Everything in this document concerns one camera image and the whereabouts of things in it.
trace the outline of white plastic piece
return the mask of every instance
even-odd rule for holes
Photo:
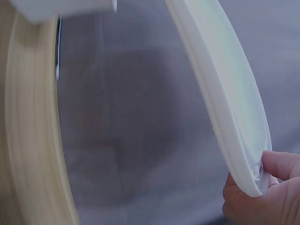
[[[32,23],[42,23],[53,16],[89,11],[116,11],[117,0],[10,0]]]
[[[240,42],[217,0],[166,0],[183,40],[218,144],[240,189],[269,187],[263,150],[271,150],[263,103]]]

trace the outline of finger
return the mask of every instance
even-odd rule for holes
[[[235,213],[228,204],[224,203],[224,205],[222,207],[222,211],[226,218],[228,218],[230,220],[235,219]]]
[[[270,175],[269,187],[272,187],[272,186],[277,185],[277,184],[279,184],[277,178]]]
[[[267,172],[281,180],[300,176],[300,155],[298,154],[264,151],[262,163]]]
[[[228,173],[227,180],[225,183],[225,188],[230,187],[232,185],[236,185],[236,184],[235,184],[235,181],[234,181],[233,177],[231,176],[231,174]]]

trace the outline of gray fabric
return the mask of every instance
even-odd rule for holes
[[[222,0],[262,96],[274,150],[300,152],[300,2]],[[59,115],[83,225],[202,225],[227,168],[162,0],[62,25]]]

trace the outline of curved plastic edge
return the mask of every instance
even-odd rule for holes
[[[14,14],[3,74],[12,189],[24,224],[78,225],[60,140],[54,61],[57,19],[35,26]]]
[[[265,184],[269,184],[270,176],[262,172],[261,177],[263,177],[262,184],[264,184],[264,187],[259,189],[247,162],[245,152],[241,150],[236,151],[236,149],[242,149],[242,143],[234,125],[233,116],[227,104],[222,84],[217,76],[216,66],[218,65],[215,64],[211,57],[211,52],[214,51],[215,53],[217,49],[210,49],[211,45],[208,46],[203,39],[203,32],[207,32],[213,41],[219,42],[222,40],[223,37],[213,35],[220,34],[220,31],[217,32],[213,30],[216,27],[210,26],[211,20],[221,20],[220,28],[223,27],[225,29],[223,30],[225,35],[226,33],[230,34],[226,35],[226,37],[231,38],[231,44],[235,46],[235,49],[238,49],[234,57],[236,60],[242,61],[245,69],[250,70],[249,73],[252,73],[233,27],[217,0],[166,0],[166,3],[195,71],[228,169],[243,192],[250,197],[259,197],[262,195],[261,190],[265,191],[267,189]],[[208,17],[205,21],[203,20],[203,15]],[[220,52],[220,54],[226,56],[226,52]],[[270,146],[268,126],[266,130],[268,146]]]

